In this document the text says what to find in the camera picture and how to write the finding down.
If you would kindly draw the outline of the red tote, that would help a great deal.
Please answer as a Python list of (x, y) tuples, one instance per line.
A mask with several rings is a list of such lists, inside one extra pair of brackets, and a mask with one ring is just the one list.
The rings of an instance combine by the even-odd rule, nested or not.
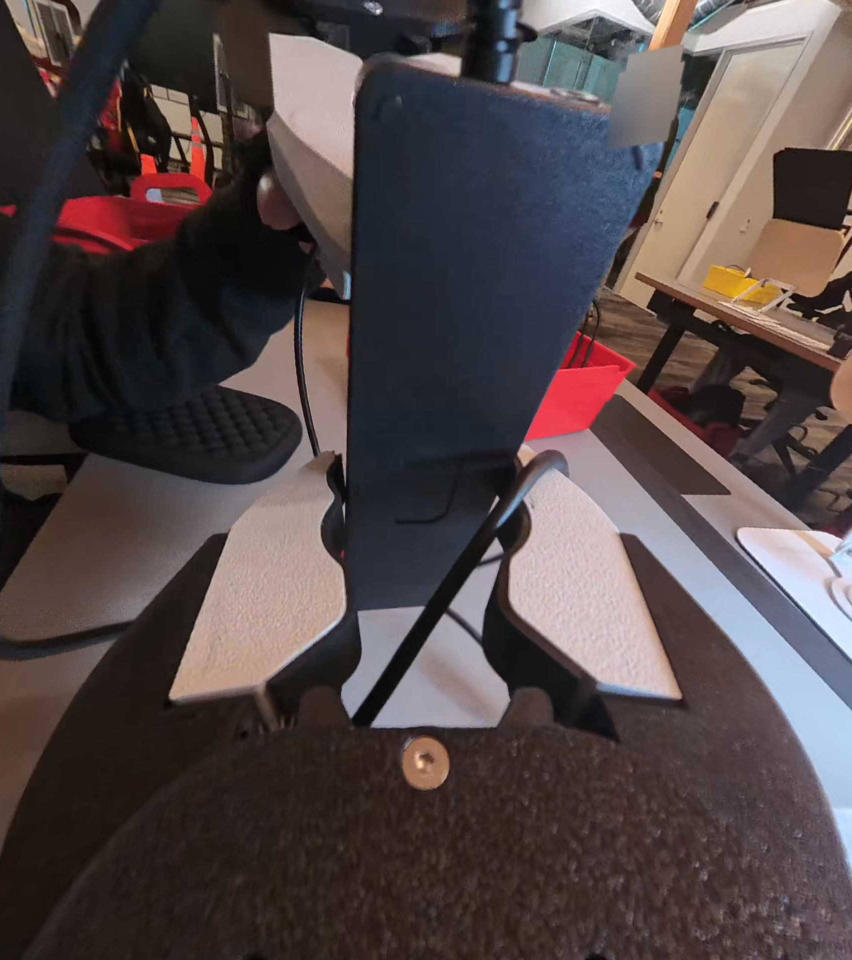
[[(192, 189), (195, 204), (169, 204), (152, 200), (150, 192)], [(180, 224), (211, 198), (213, 190), (192, 174), (141, 174), (128, 197), (101, 196), (68, 199), (59, 215), (52, 240), (82, 248), (88, 253), (112, 255), (174, 237)]]

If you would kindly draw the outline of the wooden office table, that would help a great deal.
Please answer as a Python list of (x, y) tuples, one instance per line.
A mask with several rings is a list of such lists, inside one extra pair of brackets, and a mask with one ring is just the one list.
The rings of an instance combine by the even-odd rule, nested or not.
[(767, 313), (741, 309), (731, 300), (676, 281), (641, 275), (653, 288), (649, 310), (665, 331), (636, 388), (651, 396), (664, 366), (685, 334), (707, 342), (717, 355), (742, 363), (775, 389), (766, 414), (732, 446), (727, 458), (742, 466), (767, 448), (784, 449), (791, 431), (819, 412), (838, 409), (829, 389), (844, 363), (829, 354), (835, 330), (779, 306)]

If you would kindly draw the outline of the red plastic bin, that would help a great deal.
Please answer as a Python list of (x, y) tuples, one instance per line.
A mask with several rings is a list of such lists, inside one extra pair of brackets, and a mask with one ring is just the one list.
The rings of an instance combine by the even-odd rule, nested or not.
[(588, 430), (635, 364), (576, 333), (528, 427), (527, 442)]

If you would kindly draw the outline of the person's left hand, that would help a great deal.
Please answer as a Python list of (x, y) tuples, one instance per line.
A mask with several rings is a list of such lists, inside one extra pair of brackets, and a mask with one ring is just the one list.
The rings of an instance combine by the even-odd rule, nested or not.
[(259, 177), (255, 203), (260, 222), (270, 230), (294, 232), (303, 222), (274, 170), (266, 170)]

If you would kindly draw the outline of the white door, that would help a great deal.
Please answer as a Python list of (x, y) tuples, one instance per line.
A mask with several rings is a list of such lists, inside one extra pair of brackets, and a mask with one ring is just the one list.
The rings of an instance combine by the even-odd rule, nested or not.
[(723, 71), (700, 123), (693, 149), (695, 194), (689, 212), (702, 207), (689, 250), (676, 276), (690, 281), (742, 190), (744, 167), (794, 72), (806, 42), (795, 40), (744, 49), (723, 59)]

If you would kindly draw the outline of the yellow bin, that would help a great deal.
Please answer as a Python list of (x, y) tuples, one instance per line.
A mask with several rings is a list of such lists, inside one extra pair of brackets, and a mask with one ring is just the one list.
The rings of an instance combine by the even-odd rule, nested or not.
[(701, 289), (746, 306), (765, 307), (784, 294), (784, 288), (768, 278), (734, 266), (710, 266)]

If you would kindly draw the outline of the tan and black chair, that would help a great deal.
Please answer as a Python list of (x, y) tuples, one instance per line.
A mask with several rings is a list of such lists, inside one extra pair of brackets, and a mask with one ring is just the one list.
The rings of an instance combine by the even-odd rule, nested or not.
[(852, 196), (852, 150), (785, 148), (771, 162), (772, 212), (744, 259), (756, 282), (822, 292), (837, 266)]

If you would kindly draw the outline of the black USB hub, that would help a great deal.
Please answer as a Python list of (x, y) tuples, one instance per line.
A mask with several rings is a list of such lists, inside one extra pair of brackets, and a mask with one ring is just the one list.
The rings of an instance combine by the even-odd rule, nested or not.
[(528, 427), (662, 155), (541, 88), (367, 67), (356, 98), (345, 546), (359, 611), (421, 607)]

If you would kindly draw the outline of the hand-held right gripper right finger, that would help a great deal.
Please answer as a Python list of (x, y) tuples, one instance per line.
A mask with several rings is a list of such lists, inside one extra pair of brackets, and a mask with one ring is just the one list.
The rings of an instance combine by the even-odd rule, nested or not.
[(521, 448), (524, 491), (481, 631), (510, 696), (540, 691), (556, 723), (617, 740), (606, 697), (675, 706), (682, 692), (624, 538), (556, 451)]

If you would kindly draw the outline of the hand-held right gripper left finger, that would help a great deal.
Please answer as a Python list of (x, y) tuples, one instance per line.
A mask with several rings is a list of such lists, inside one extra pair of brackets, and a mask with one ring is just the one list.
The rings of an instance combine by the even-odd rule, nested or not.
[(342, 557), (342, 462), (323, 452), (230, 528), (168, 700), (251, 697), (266, 726), (312, 712), (349, 724), (360, 628)]

